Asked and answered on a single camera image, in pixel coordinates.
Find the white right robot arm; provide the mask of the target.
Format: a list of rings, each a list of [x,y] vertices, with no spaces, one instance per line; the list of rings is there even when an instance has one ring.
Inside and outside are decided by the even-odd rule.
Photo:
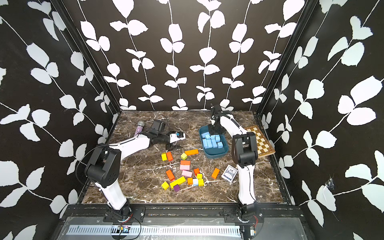
[[[230,111],[219,105],[211,106],[210,134],[229,133],[232,137],[231,156],[239,174],[239,211],[242,217],[255,215],[257,201],[254,191],[254,170],[258,159],[258,146],[255,133],[246,131]]]

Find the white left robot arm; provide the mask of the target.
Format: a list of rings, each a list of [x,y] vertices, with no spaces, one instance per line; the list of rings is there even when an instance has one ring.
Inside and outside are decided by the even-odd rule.
[[[101,190],[113,210],[120,211],[129,205],[118,183],[122,160],[156,144],[164,144],[171,150],[174,143],[186,138],[184,132],[165,133],[165,126],[164,121],[155,120],[148,131],[115,144],[99,144],[92,150],[85,175]]]

